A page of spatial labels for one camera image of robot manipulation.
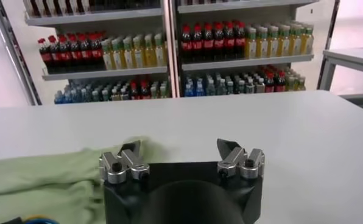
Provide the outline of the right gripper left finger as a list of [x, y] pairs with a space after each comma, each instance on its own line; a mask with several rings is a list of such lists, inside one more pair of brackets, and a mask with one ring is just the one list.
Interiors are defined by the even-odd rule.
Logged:
[[99, 172], [104, 181], [121, 184], [128, 177], [144, 181], [150, 175], [150, 166], [139, 156], [140, 141], [123, 144], [117, 155], [104, 152], [99, 158]]

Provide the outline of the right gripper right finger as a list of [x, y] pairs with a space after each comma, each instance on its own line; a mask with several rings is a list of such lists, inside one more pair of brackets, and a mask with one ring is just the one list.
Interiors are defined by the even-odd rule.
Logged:
[[252, 149], [248, 153], [237, 142], [224, 139], [217, 139], [217, 148], [222, 158], [217, 163], [221, 178], [240, 175], [243, 179], [253, 180], [264, 177], [266, 157], [261, 149]]

